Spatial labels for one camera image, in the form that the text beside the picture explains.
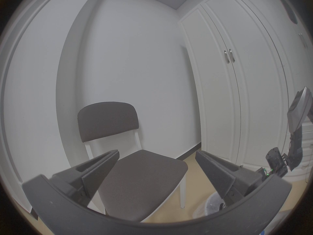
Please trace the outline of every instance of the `door handle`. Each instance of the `door handle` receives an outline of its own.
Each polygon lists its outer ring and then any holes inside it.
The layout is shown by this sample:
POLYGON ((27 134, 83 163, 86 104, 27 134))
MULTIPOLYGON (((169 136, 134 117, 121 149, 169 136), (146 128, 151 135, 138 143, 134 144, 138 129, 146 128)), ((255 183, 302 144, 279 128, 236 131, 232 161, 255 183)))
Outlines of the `door handle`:
POLYGON ((225 55, 225 59, 227 61, 227 63, 229 63, 229 59, 228 59, 228 56, 227 56, 227 52, 224 50, 224 55, 225 55))
POLYGON ((302 41, 302 43, 304 45, 304 48, 307 48, 306 41, 304 40, 304 37, 303 37, 302 33, 299 33, 299 37, 301 38, 301 41, 302 41))
POLYGON ((233 61, 233 63, 235 62, 235 59, 234 59, 234 55, 232 53, 232 50, 229 49, 229 55, 230 55, 230 59, 233 61))

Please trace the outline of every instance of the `white chair leg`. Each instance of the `white chair leg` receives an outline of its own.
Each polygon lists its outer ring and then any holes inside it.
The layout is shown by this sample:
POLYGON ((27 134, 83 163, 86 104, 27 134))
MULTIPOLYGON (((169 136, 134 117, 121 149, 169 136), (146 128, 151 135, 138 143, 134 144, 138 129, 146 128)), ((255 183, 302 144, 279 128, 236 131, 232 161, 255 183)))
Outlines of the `white chair leg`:
POLYGON ((186 174, 180 182, 180 208, 185 208, 186 203, 186 174))

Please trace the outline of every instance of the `transparent trash bag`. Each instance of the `transparent trash bag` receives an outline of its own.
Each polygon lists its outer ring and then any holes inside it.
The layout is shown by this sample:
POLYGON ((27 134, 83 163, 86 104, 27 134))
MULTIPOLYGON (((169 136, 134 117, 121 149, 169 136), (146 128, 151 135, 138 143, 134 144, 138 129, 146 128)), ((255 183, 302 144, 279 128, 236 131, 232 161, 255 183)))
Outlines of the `transparent trash bag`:
POLYGON ((225 204, 224 200, 221 199, 216 191, 211 196, 209 196, 206 201, 202 202, 201 205, 194 211, 193 219, 218 212, 222 203, 225 204))

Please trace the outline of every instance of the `brown chair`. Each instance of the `brown chair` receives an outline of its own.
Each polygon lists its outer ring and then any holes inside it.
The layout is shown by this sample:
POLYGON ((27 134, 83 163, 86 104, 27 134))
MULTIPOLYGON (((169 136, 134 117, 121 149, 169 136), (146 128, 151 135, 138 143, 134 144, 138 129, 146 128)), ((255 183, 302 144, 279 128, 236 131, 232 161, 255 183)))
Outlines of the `brown chair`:
POLYGON ((134 132, 138 151, 118 160, 98 190, 109 216, 145 221, 178 186, 180 205, 185 207, 187 164, 142 150, 137 132, 138 116, 132 105, 121 102, 88 105, 78 113, 78 126, 90 159, 93 155, 89 141, 134 132))

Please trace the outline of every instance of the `floor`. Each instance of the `floor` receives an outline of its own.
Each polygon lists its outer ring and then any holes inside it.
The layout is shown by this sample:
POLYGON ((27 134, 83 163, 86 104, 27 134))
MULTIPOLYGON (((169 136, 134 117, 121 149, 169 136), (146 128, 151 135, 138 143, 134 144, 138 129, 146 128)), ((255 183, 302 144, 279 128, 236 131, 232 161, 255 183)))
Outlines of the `floor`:
MULTIPOLYGON (((197 207, 203 203, 212 193, 215 192, 213 185, 205 176, 200 166, 195 160, 195 153, 184 160, 188 165, 186 174, 186 205, 180 208, 179 188, 173 195, 156 211, 146 223, 169 223, 192 219, 192 215, 197 207)), ((305 180, 292 183, 292 190, 280 211, 292 209, 305 190, 307 183, 305 180)), ((53 234, 45 224, 38 218, 35 220, 24 209, 19 206, 22 214, 37 230, 44 235, 53 234)))

